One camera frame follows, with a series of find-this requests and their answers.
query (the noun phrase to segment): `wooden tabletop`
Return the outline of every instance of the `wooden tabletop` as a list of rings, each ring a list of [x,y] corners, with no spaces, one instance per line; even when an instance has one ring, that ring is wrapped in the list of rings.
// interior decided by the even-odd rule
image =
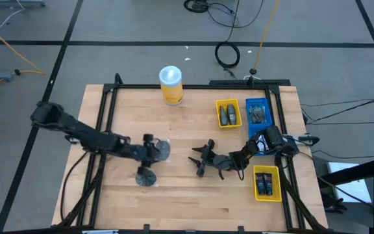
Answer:
[[[102,89],[103,85],[91,84],[84,93],[79,120],[92,127],[96,123]],[[288,133],[306,133],[296,88],[282,86],[280,94]],[[272,156],[253,157],[243,181],[236,172],[223,172],[225,180],[222,181],[218,171],[211,167],[206,167],[205,176],[199,178],[195,174],[196,166],[187,158],[199,159],[200,153],[192,148],[204,146],[209,138],[215,141],[214,151],[218,154],[240,150],[248,140],[245,99],[263,98],[264,92],[184,90],[183,96],[182,103],[173,107],[163,102],[159,89],[118,90],[112,131],[131,137],[132,144],[141,144],[144,133],[168,139],[171,155],[169,161],[152,165],[151,169],[158,176],[154,187],[136,184],[139,162],[109,155],[95,228],[142,229],[144,224],[150,224],[151,229],[234,231],[238,226],[244,226],[246,231],[286,231],[282,203],[256,201],[253,193],[252,165],[274,165]],[[232,98],[238,100],[243,125],[220,129],[215,102]],[[275,97],[272,95],[271,98],[275,122],[279,123]],[[109,105],[106,106],[103,126]],[[300,151],[311,153],[306,146],[300,146]],[[65,174],[82,154],[81,146],[71,147]],[[319,223],[327,227],[312,160],[296,155],[293,161],[301,199]],[[87,164],[88,157],[71,173],[66,187],[65,214],[81,196]],[[60,222],[60,194],[53,224]],[[295,206],[290,197],[289,200],[293,226],[297,227]],[[90,198],[85,223],[88,223],[91,205]]]

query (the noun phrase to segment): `yellow bin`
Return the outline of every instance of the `yellow bin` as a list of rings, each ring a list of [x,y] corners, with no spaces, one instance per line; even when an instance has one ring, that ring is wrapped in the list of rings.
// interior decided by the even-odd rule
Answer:
[[[272,175],[272,195],[259,195],[256,184],[256,173],[270,173]],[[281,202],[281,182],[279,181],[279,170],[277,166],[253,166],[253,191],[257,201]]]
[[[222,126],[220,124],[220,106],[222,106],[225,111],[227,111],[227,105],[233,104],[234,111],[236,113],[236,124],[235,125],[225,125]],[[242,118],[240,117],[240,109],[237,99],[224,99],[224,100],[216,100],[216,110],[218,111],[218,120],[219,120],[219,127],[220,128],[232,128],[232,127],[240,127],[242,126]]]

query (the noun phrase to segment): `blue box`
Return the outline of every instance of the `blue box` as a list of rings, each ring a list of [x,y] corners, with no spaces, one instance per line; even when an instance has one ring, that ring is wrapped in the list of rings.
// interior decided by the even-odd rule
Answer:
[[[269,109],[268,101],[266,98],[247,98],[246,101],[246,115],[248,124],[248,135],[249,138],[253,137],[257,132],[265,130],[267,127],[272,125],[271,110]],[[265,122],[264,123],[252,123],[249,114],[250,108],[260,107],[265,112]]]

